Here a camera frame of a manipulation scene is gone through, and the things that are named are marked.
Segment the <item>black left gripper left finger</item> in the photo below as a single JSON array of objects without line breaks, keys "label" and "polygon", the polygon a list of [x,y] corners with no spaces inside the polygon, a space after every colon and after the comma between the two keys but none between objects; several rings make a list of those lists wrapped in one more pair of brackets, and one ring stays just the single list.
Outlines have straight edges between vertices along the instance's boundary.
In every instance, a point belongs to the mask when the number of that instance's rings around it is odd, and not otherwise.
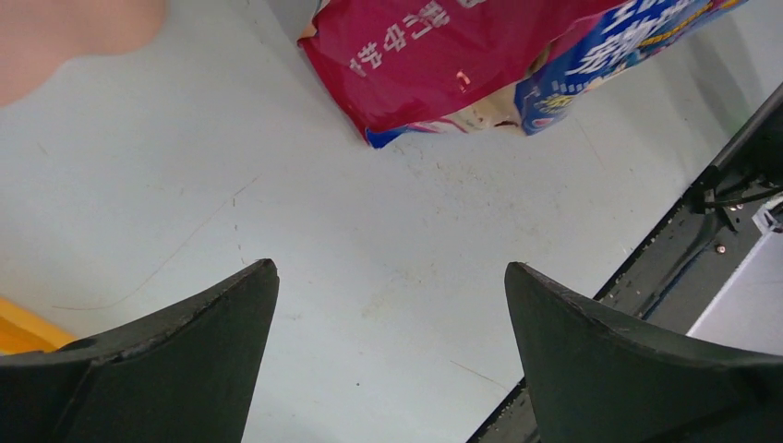
[{"label": "black left gripper left finger", "polygon": [[1,360],[5,442],[238,442],[279,292],[262,259],[173,305]]}]

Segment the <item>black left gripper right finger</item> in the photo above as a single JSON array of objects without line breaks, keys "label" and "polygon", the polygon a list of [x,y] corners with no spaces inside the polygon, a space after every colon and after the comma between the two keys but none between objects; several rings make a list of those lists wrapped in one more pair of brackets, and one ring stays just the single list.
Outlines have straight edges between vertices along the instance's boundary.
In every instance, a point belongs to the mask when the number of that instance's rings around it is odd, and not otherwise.
[{"label": "black left gripper right finger", "polygon": [[782,359],[691,338],[524,263],[504,277],[545,442],[778,442]]}]

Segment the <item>yellow plastic food scoop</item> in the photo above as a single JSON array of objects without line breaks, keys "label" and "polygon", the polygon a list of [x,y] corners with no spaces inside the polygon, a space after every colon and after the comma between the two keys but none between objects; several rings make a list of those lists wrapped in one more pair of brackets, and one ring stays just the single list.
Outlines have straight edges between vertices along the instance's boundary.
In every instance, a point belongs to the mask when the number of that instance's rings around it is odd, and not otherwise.
[{"label": "yellow plastic food scoop", "polygon": [[1,298],[1,354],[54,352],[77,338],[54,323]]}]

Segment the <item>colourful cat food bag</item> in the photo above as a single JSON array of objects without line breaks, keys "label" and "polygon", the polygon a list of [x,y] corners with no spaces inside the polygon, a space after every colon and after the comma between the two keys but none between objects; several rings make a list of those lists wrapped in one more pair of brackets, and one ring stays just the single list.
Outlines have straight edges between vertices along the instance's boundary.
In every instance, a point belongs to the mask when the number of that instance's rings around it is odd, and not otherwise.
[{"label": "colourful cat food bag", "polygon": [[734,1],[323,1],[299,46],[366,143],[525,136]]}]

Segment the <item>pink double pet feeder base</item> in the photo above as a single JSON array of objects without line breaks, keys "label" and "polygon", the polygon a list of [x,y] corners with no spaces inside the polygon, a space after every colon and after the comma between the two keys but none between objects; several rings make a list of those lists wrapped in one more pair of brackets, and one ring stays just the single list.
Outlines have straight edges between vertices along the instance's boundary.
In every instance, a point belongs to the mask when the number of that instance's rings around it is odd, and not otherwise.
[{"label": "pink double pet feeder base", "polygon": [[65,62],[127,54],[150,43],[167,16],[165,1],[3,1],[1,105],[40,87]]}]

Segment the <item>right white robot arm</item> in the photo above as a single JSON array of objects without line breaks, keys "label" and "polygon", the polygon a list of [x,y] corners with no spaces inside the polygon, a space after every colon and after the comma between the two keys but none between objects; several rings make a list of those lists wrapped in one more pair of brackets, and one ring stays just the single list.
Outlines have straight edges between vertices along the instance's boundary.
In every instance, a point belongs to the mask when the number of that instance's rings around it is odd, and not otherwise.
[{"label": "right white robot arm", "polygon": [[782,354],[782,235],[765,234],[688,331],[720,345]]}]

